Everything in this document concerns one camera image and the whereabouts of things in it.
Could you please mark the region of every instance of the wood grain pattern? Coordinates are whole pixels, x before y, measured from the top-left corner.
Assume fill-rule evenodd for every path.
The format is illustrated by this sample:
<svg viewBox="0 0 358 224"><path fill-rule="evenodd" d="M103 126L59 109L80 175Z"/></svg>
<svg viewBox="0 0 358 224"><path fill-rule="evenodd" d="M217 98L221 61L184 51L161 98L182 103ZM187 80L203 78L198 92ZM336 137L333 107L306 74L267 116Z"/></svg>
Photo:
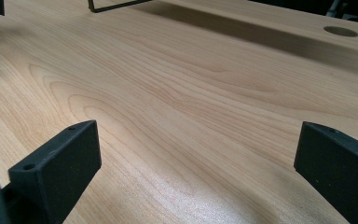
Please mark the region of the wood grain pattern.
<svg viewBox="0 0 358 224"><path fill-rule="evenodd" d="M303 120L358 139L358 37L323 31L358 24L167 1L102 14L7 2L0 185L61 129L97 119L103 168L66 223L345 223L293 162Z"/></svg>

